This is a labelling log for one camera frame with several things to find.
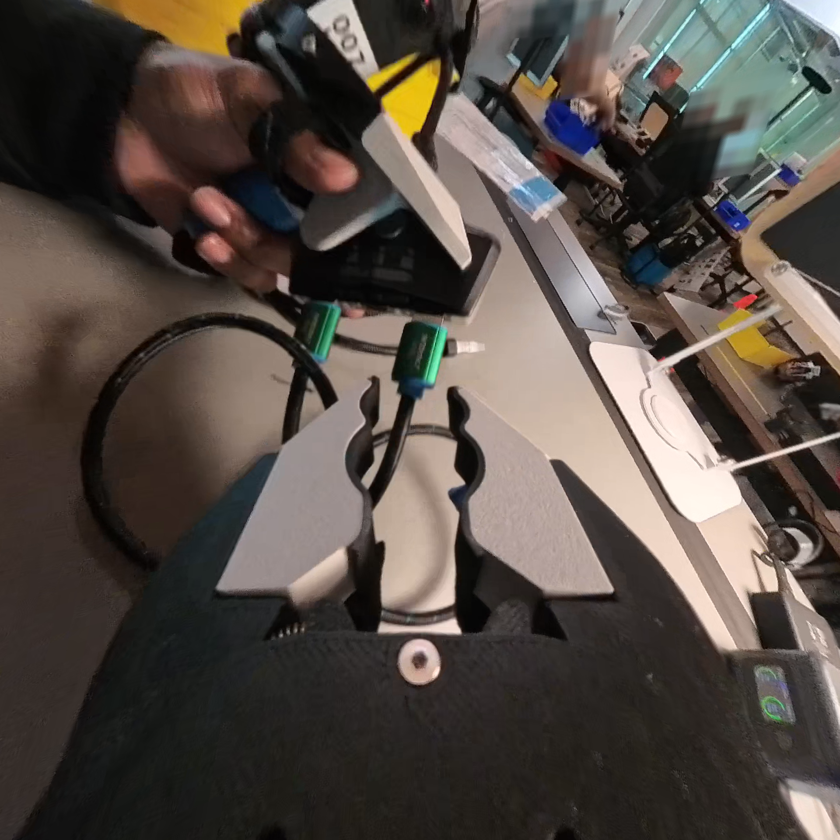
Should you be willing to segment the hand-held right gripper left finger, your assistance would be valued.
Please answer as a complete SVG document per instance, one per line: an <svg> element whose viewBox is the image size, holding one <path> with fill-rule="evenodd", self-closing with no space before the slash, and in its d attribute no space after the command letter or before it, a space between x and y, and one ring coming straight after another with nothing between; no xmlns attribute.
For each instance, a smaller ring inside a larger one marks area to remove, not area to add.
<svg viewBox="0 0 840 840"><path fill-rule="evenodd" d="M357 595L363 614L382 604L384 555L371 493L379 420L376 376L283 444L221 573L223 596L278 596L297 609Z"/></svg>

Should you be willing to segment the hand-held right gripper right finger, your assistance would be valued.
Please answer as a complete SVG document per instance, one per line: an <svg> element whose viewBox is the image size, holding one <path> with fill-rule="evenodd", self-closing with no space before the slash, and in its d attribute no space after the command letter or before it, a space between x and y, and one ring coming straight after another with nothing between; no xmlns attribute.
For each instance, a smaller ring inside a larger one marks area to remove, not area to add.
<svg viewBox="0 0 840 840"><path fill-rule="evenodd" d="M466 388L450 387L447 404L464 488L456 603L612 597L613 583L550 457Z"/></svg>

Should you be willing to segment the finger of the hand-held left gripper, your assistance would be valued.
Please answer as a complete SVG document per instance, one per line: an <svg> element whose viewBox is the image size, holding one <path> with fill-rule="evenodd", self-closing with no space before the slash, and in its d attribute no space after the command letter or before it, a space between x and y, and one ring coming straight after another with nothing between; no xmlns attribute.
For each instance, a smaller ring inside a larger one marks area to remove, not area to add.
<svg viewBox="0 0 840 840"><path fill-rule="evenodd" d="M387 112L363 131L361 144L458 268L468 268L472 253L458 203Z"/></svg>
<svg viewBox="0 0 840 840"><path fill-rule="evenodd" d="M405 208L391 180L379 168L362 169L347 192L315 195L301 219L301 242L328 251Z"/></svg>

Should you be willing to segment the black hdmi switch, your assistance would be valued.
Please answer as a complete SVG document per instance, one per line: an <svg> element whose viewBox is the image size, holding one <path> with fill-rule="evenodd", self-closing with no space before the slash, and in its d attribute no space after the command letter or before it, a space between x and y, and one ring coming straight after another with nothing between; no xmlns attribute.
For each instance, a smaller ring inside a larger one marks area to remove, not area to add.
<svg viewBox="0 0 840 840"><path fill-rule="evenodd" d="M393 238L369 228L340 246L301 246L292 260L289 293L347 303L352 308L469 320L496 267L501 245L467 227L469 266L461 269L420 223L407 222Z"/></svg>

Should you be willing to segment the person's left hand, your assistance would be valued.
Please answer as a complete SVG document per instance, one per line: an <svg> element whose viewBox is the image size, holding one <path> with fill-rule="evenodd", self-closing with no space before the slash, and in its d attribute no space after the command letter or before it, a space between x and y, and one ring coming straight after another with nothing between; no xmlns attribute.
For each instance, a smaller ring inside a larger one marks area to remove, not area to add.
<svg viewBox="0 0 840 840"><path fill-rule="evenodd" d="M257 293L291 266L289 239L272 233L222 193L221 179L253 165L249 134L281 101L262 67L158 41L137 64L117 128L113 163L123 190L170 235L190 214L207 231L196 257Z"/></svg>

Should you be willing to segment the yellow bin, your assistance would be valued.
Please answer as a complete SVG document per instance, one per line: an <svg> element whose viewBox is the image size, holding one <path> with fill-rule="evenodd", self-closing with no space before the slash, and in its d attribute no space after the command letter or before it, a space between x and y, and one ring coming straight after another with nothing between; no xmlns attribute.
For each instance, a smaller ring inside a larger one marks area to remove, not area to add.
<svg viewBox="0 0 840 840"><path fill-rule="evenodd" d="M228 38L256 2L98 1L96 5L153 30L172 43L215 56L228 54ZM432 46L425 25L443 2L299 2L348 59L369 88L379 91ZM432 106L440 59L432 58L383 97L384 110L404 134L419 132Z"/></svg>

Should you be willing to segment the clear plastic bag blue label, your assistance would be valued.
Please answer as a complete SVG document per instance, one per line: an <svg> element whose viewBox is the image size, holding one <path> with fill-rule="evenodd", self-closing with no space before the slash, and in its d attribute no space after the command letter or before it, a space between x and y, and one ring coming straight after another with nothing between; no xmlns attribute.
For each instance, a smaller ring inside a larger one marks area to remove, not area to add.
<svg viewBox="0 0 840 840"><path fill-rule="evenodd" d="M437 135L467 158L533 222L547 218L565 195L519 147L463 94L447 98Z"/></svg>

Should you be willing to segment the white base lamp stand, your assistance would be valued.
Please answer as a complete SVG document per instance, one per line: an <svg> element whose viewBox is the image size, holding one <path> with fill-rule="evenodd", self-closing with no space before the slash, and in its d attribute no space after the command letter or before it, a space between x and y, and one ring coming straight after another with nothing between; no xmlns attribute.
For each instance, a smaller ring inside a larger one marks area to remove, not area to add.
<svg viewBox="0 0 840 840"><path fill-rule="evenodd" d="M723 459L670 379L669 371L678 362L780 311L781 306L773 304L663 360L631 346L604 342L590 345L591 360L659 485L672 507L690 522L705 522L741 504L736 472L839 438L834 432L768 455L743 461Z"/></svg>

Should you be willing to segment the blue floor bin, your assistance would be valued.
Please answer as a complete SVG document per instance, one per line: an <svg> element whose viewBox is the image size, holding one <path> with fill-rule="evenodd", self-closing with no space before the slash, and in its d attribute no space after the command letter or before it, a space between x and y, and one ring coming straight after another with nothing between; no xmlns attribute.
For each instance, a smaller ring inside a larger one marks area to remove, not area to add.
<svg viewBox="0 0 840 840"><path fill-rule="evenodd" d="M671 275L673 268L661 259L661 249L648 242L632 250L622 266L624 279L634 287L654 290Z"/></svg>

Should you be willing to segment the black office chair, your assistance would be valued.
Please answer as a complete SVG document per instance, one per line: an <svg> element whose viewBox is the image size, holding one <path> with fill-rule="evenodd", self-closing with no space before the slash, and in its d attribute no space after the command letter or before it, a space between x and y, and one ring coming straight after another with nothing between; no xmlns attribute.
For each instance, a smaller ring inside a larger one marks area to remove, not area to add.
<svg viewBox="0 0 840 840"><path fill-rule="evenodd" d="M645 156L627 175L621 195L623 214L613 225L612 237L625 254L624 236L633 225L646 230L640 245L659 245L685 225L693 202L713 183L712 158L693 154Z"/></svg>

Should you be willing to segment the wooden work table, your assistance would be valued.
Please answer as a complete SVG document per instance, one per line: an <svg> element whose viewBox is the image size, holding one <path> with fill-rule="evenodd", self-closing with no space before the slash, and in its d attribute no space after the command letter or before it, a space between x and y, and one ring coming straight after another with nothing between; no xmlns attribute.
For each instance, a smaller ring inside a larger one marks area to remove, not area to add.
<svg viewBox="0 0 840 840"><path fill-rule="evenodd" d="M667 292L658 301L674 327L658 341L656 354L671 354L716 333L723 318L715 309ZM781 409L778 389L757 366L741 360L727 341L677 363L675 372L716 430L729 457L744 460L790 444L780 444L765 426ZM799 470L795 459L804 454L802 450L768 460L746 468L741 475L749 479L772 519L788 518L794 508L822 534L823 557L837 560L838 518L827 516L831 509Z"/></svg>

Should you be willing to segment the black power adapter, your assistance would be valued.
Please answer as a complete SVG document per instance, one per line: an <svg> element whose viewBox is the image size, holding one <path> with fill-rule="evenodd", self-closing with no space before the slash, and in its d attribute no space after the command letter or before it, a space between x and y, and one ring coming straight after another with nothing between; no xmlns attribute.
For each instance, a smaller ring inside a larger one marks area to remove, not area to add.
<svg viewBox="0 0 840 840"><path fill-rule="evenodd" d="M782 592L749 596L761 644L768 649L808 650L827 657L832 631L821 616Z"/></svg>

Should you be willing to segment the black power bank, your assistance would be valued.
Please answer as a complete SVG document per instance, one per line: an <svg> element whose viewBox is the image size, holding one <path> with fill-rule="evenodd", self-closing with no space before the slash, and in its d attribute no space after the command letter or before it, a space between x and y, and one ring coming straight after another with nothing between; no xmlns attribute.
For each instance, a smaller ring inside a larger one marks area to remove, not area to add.
<svg viewBox="0 0 840 840"><path fill-rule="evenodd" d="M803 650L726 655L773 772L785 781L838 787L838 714L823 661Z"/></svg>

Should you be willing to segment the beige framed black panel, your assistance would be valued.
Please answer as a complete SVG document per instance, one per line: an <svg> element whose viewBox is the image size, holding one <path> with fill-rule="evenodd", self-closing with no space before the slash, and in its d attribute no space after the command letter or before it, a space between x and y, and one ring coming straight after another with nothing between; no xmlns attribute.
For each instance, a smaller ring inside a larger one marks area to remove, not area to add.
<svg viewBox="0 0 840 840"><path fill-rule="evenodd" d="M740 257L751 278L792 321L807 353L839 363L839 161L817 166L742 236Z"/></svg>

